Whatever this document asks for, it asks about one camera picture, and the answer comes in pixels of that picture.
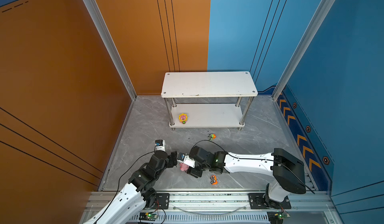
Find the pink sheep toy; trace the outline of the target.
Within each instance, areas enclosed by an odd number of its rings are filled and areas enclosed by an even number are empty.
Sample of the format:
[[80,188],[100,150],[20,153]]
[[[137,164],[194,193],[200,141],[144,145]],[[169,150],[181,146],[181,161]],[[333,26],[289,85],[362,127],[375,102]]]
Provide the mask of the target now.
[[186,165],[186,164],[184,164],[184,163],[180,163],[180,170],[181,170],[182,172],[187,172],[188,169],[189,169],[189,166],[188,166],[188,165]]

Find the yellow flower doll toy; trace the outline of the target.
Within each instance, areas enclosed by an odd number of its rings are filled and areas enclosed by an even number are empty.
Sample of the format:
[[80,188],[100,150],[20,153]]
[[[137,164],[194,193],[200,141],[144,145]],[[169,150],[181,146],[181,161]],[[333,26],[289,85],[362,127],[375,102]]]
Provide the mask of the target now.
[[179,115],[179,122],[182,124],[182,125],[185,125],[188,121],[188,115],[187,114],[180,114]]

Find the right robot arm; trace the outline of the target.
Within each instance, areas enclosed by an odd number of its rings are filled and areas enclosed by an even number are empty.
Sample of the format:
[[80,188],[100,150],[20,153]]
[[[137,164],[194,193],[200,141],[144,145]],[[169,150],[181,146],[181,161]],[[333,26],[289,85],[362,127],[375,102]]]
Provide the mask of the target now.
[[288,195],[303,195],[308,189],[304,163],[280,148],[267,154],[241,155],[226,151],[213,154],[196,146],[188,155],[179,154],[177,160],[187,166],[187,174],[195,178],[200,178],[204,171],[216,175],[254,173],[273,177],[264,194],[250,197],[252,209],[289,209]]

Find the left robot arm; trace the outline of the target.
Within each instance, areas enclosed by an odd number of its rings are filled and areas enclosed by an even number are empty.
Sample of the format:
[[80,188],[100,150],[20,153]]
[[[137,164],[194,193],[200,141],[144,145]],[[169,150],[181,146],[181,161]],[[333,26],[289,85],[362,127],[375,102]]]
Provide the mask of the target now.
[[128,182],[117,190],[114,198],[86,223],[125,224],[143,209],[152,207],[157,194],[154,185],[165,169],[177,165],[177,156],[176,151],[170,154],[152,152],[149,162],[135,171]]

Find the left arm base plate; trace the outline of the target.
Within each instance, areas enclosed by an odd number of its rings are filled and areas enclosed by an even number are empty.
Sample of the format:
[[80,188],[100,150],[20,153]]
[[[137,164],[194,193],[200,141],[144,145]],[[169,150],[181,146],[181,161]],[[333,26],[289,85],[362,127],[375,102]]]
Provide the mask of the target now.
[[152,195],[147,200],[147,209],[163,209],[167,210],[169,208],[170,203],[170,194],[169,193],[156,193],[155,195]]

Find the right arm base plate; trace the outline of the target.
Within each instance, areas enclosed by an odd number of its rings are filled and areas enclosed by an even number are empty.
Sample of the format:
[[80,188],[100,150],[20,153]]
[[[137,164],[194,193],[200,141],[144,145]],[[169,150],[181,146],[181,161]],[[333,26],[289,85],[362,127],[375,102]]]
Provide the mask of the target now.
[[266,197],[266,194],[263,193],[249,193],[248,197],[249,204],[252,210],[290,210],[292,208],[288,196],[286,196],[282,202],[270,200]]

